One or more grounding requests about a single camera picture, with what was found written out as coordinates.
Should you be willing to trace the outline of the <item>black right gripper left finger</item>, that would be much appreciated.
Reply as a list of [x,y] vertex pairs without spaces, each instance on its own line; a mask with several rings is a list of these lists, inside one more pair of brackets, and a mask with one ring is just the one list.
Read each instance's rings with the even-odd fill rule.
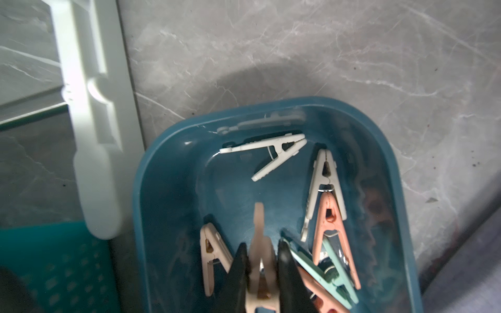
[[216,300],[216,312],[246,312],[249,258],[246,243],[238,246],[223,289]]

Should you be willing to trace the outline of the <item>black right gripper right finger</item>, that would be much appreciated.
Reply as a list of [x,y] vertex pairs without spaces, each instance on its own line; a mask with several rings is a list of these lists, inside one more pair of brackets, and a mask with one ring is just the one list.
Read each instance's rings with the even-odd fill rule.
[[317,312],[309,299],[290,246],[284,239],[278,244],[277,264],[281,312]]

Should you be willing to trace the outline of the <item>green clothespin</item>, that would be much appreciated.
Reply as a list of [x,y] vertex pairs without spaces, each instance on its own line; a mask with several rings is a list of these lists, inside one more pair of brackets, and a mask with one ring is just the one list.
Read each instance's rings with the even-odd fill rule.
[[297,250],[298,245],[294,241],[290,241],[286,237],[282,237],[281,241],[288,244],[293,258],[312,276],[313,280],[319,283],[327,293],[339,301],[346,309],[350,310],[353,304],[359,303],[352,280],[344,270],[337,253],[327,238],[323,238],[322,246],[325,248],[331,264],[325,269],[314,265],[312,257],[301,252],[301,250]]

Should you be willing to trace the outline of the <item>salmon clothespin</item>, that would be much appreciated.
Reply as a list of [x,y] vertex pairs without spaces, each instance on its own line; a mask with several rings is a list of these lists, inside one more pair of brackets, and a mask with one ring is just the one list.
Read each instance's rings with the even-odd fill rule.
[[336,300],[330,293],[327,292],[312,276],[308,274],[302,267],[297,266],[305,287],[312,292],[316,298],[313,300],[314,306],[320,313],[349,313],[350,311],[345,308],[338,300]]

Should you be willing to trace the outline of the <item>beige clothespin in tray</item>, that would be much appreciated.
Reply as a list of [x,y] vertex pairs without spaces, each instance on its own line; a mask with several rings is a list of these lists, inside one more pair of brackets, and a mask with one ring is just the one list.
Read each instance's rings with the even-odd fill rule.
[[200,230],[200,251],[204,292],[206,297],[210,297],[213,295],[215,288],[214,261],[219,261],[226,273],[228,273],[233,262],[233,256],[212,223],[203,225]]

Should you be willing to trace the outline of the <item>pink clothespin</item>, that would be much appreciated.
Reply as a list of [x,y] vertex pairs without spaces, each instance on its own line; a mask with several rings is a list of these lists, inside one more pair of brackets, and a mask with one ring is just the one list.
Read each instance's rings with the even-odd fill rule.
[[339,236],[342,252],[348,261],[350,268],[350,276],[357,290],[361,289],[360,279],[354,263],[354,258],[348,241],[348,236],[341,218],[341,212],[337,204],[337,200],[330,192],[322,193],[318,208],[317,224],[314,233],[314,243],[312,257],[314,265],[320,262],[320,252],[322,239],[326,231],[337,231]]

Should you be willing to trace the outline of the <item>grey-white clothespin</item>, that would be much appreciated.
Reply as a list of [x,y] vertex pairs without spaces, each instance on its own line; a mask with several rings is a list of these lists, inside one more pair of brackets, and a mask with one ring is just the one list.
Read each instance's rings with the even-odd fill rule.
[[337,163],[334,161],[333,155],[328,149],[320,149],[317,154],[317,159],[313,164],[313,174],[311,176],[309,194],[306,203],[305,218],[300,235],[300,240],[303,243],[307,240],[309,223],[313,219],[318,196],[320,193],[324,192],[330,192],[334,195],[342,220],[347,220],[347,209],[337,173]]

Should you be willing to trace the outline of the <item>dark teal clothespin tray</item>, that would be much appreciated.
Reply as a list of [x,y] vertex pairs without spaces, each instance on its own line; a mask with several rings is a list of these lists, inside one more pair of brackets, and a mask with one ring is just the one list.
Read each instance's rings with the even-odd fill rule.
[[[225,147],[305,134],[300,152],[254,182],[271,161],[267,149],[220,154]],[[264,205],[273,243],[298,240],[313,164],[328,149],[347,209],[344,225],[360,278],[354,312],[422,312],[401,176],[390,143],[353,106],[302,97],[233,108],[182,121],[144,155],[134,180],[133,216],[145,312],[209,312],[200,230],[212,223],[231,252],[254,233]]]

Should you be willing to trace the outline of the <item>white clothespin in tray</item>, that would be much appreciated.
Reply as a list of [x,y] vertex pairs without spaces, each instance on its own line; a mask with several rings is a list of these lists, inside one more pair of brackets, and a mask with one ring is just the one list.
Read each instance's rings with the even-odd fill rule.
[[221,148],[219,153],[228,154],[266,148],[271,161],[251,177],[254,182],[257,182],[276,170],[287,160],[296,156],[306,144],[307,139],[305,134],[288,133],[282,136],[244,143],[236,147]]

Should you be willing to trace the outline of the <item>teal laundry basket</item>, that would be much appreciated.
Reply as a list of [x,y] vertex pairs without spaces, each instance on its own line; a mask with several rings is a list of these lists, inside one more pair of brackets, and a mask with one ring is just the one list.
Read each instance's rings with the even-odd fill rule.
[[120,312],[108,241],[84,222],[1,231],[1,267],[42,312]]

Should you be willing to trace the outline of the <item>white steel clothes rack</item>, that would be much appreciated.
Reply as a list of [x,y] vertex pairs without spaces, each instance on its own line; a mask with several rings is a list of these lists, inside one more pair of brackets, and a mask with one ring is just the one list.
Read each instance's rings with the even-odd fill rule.
[[110,240],[133,227],[133,180],[144,153],[115,1],[49,1],[63,85],[1,106],[12,125],[66,106],[88,230]]

